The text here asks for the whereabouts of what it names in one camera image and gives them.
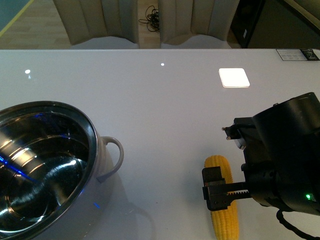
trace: black cabinet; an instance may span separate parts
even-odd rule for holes
[[[284,0],[240,0],[231,29],[242,48],[320,49],[320,30]]]

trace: stainless steel pot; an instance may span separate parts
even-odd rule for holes
[[[111,169],[106,145],[118,146]],[[80,239],[99,219],[123,147],[75,107],[53,101],[0,111],[0,239]]]

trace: white table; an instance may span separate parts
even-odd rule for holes
[[[250,87],[224,88],[220,68],[243,68]],[[202,193],[205,159],[225,156],[234,182],[244,181],[243,151],[221,127],[307,92],[320,98],[320,61],[282,61],[274,49],[2,50],[0,81],[0,109],[64,102],[123,144],[108,207],[84,239],[208,240],[215,235]],[[117,158],[116,147],[108,149]],[[300,239],[276,208],[237,203],[239,239]],[[285,217],[320,235],[319,216]]]

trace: wooden floor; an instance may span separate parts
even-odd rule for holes
[[[145,19],[149,6],[158,8],[158,0],[138,0],[138,17]],[[160,47],[160,34],[139,23],[141,49]],[[232,32],[228,42],[239,48]],[[0,49],[69,49],[69,39],[52,0],[34,0],[12,26],[0,37]]]

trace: yellow corn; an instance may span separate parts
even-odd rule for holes
[[[204,167],[221,167],[222,177],[226,184],[231,184],[232,174],[228,160],[224,156],[213,155],[204,162]],[[212,224],[217,240],[237,240],[239,239],[239,222],[237,203],[233,201],[226,210],[211,212]]]

